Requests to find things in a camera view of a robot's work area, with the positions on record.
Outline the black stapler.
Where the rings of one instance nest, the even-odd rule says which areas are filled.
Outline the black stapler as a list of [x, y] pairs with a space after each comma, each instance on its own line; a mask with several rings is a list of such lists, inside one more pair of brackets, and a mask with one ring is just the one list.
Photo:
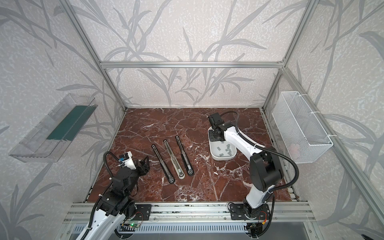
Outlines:
[[160, 162], [160, 164], [161, 164], [161, 167], [162, 167], [162, 169], [163, 169], [163, 172], [164, 172], [164, 174], [165, 174], [165, 176], [166, 176], [168, 182], [169, 182], [170, 184], [174, 184], [174, 183], [175, 183], [175, 178], [173, 177], [173, 175], [172, 175], [172, 173], [170, 172], [170, 170], [169, 170], [167, 164], [165, 163], [165, 161], [163, 160], [162, 156], [160, 155], [160, 153], [159, 153], [159, 151], [158, 151], [156, 145], [152, 145], [152, 149], [154, 150], [155, 155], [157, 156], [157, 158], [158, 158], [158, 160], [159, 160], [159, 162]]
[[188, 174], [188, 176], [193, 176], [195, 174], [195, 171], [194, 171], [194, 169], [193, 169], [193, 167], [192, 167], [192, 165], [191, 165], [191, 163], [189, 161], [189, 158], [188, 158], [187, 153], [186, 153], [186, 151], [184, 149], [184, 146], [183, 146], [183, 144], [181, 142], [181, 139], [180, 139], [179, 136], [176, 136], [175, 138], [176, 138], [177, 144], [178, 144], [178, 146], [180, 148], [181, 157], [182, 157], [182, 160], [183, 160], [183, 162], [185, 164], [185, 168], [186, 168], [187, 174]]

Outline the beige grey stapler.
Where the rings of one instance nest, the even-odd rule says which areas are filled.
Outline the beige grey stapler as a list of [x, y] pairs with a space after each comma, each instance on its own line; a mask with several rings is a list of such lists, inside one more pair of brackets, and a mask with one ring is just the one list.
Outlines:
[[181, 179], [181, 180], [184, 179], [185, 178], [185, 173], [182, 170], [182, 168], [181, 168], [181, 166], [180, 166], [176, 156], [174, 155], [174, 153], [173, 153], [173, 151], [171, 149], [171, 146], [169, 145], [167, 140], [163, 140], [163, 143], [165, 145], [165, 148], [166, 148], [168, 154], [170, 155], [171, 162], [172, 162], [172, 164], [174, 166], [175, 171], [177, 172], [177, 175], [178, 175], [179, 179]]

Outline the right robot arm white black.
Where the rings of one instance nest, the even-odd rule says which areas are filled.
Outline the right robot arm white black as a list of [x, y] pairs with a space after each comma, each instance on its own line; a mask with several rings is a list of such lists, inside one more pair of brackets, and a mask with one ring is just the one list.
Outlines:
[[215, 142], [229, 142], [250, 162], [253, 185], [244, 199], [243, 211], [248, 219], [255, 219], [272, 196], [273, 188], [284, 178], [280, 159], [272, 153], [274, 148], [266, 148], [253, 141], [236, 124], [225, 122], [220, 114], [212, 114], [208, 119], [212, 128], [210, 138]]

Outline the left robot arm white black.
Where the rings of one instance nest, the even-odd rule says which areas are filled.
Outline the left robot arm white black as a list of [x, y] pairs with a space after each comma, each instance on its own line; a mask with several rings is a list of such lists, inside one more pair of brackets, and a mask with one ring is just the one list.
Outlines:
[[108, 240], [113, 233], [122, 239], [118, 227], [138, 213], [132, 192], [138, 188], [139, 178], [150, 170], [149, 157], [135, 163], [131, 152], [117, 157], [107, 151], [103, 162], [111, 181], [95, 202], [88, 225], [78, 240]]

